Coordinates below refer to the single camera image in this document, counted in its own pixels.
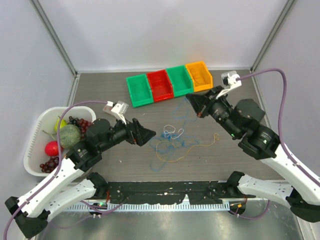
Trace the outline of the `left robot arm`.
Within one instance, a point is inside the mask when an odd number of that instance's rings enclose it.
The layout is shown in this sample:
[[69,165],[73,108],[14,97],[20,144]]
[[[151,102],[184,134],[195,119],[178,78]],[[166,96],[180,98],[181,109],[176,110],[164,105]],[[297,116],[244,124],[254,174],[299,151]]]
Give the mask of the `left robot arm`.
[[22,234],[30,239],[42,232],[60,212],[87,198],[102,199],[108,191],[106,180],[97,172],[90,173],[75,187],[62,191],[73,180],[81,177],[102,160],[102,153],[126,141],[143,146],[156,135],[143,127],[136,118],[117,120],[111,126],[106,119],[97,119],[86,131],[86,138],[76,143],[59,166],[36,187],[21,197],[11,196],[5,206]]

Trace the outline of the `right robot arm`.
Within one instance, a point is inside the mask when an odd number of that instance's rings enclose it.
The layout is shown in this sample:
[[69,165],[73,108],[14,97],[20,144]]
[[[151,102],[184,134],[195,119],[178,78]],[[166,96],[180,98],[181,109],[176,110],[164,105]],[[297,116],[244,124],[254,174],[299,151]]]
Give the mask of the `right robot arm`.
[[235,106],[220,93],[221,86],[207,93],[188,93],[198,118],[211,116],[231,137],[238,140],[242,151],[274,169],[286,184],[273,183],[234,171],[227,179],[226,193],[233,198],[240,194],[265,198],[288,207],[297,217],[317,223],[320,220],[320,186],[311,178],[310,170],[281,144],[280,137],[262,125],[265,112],[253,99],[242,99]]

